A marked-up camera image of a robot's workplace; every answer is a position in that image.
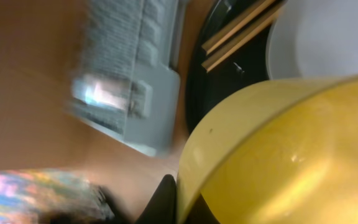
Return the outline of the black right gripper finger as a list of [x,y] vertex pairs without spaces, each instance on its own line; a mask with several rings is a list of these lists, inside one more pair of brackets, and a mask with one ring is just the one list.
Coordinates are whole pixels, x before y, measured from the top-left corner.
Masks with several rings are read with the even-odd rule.
[[[167,174],[163,177],[136,224],[176,224],[177,183]],[[188,214],[184,224],[219,224],[202,195]]]

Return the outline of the wooden chopstick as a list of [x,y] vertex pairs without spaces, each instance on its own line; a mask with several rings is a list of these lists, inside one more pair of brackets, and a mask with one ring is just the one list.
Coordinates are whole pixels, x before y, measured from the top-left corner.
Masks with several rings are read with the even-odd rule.
[[248,41],[253,39],[277,18],[277,16],[282,12],[283,5],[284,3],[280,3],[277,6],[273,7],[271,10],[269,10],[269,12],[264,14],[261,18],[251,24],[247,29],[245,29],[243,32],[233,38],[223,48],[219,49],[216,53],[210,56],[201,64],[203,68],[205,68],[207,72],[210,72],[221,62],[225,61],[225,59],[227,59],[229,56],[239,50]]
[[208,55],[216,50],[242,27],[275,2],[276,0],[257,0],[255,3],[247,7],[236,18],[234,18],[230,23],[228,23],[202,45],[206,54]]

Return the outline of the yellow bowl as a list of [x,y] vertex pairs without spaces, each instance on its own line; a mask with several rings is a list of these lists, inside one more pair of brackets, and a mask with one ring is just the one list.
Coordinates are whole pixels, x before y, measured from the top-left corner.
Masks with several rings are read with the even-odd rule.
[[177,222],[358,223],[358,75],[269,80],[216,105],[187,140]]

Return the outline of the white plate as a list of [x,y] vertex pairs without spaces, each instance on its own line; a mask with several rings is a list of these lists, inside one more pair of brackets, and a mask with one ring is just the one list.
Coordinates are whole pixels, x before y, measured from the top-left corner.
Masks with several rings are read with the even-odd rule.
[[358,75],[358,0],[287,0],[270,30],[272,80]]

